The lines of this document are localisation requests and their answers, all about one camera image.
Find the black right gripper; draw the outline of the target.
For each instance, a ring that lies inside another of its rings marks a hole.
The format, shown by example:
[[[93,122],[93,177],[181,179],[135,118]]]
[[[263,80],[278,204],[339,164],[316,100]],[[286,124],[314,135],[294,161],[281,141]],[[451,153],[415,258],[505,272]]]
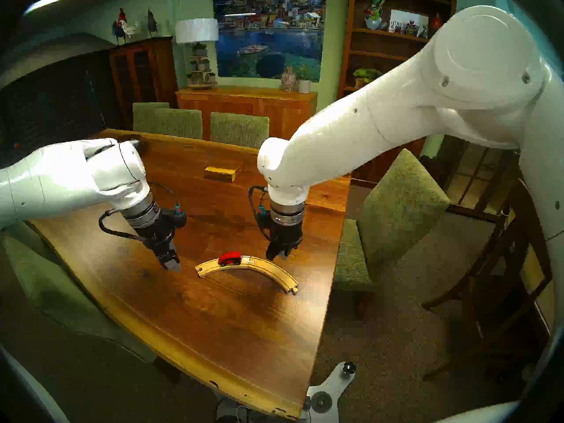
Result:
[[[302,241],[302,224],[303,220],[296,224],[284,225],[268,217],[265,228],[269,230],[270,241],[266,259],[273,261],[278,255],[288,257],[293,249],[297,249]]]

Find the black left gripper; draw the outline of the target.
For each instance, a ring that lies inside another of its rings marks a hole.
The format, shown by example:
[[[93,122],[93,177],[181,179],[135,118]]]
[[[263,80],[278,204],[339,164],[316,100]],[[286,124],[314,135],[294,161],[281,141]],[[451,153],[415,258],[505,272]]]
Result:
[[[141,229],[143,245],[158,255],[161,266],[167,271],[181,271],[182,267],[174,245],[175,230],[183,228],[187,215],[181,209],[160,209],[158,217]]]

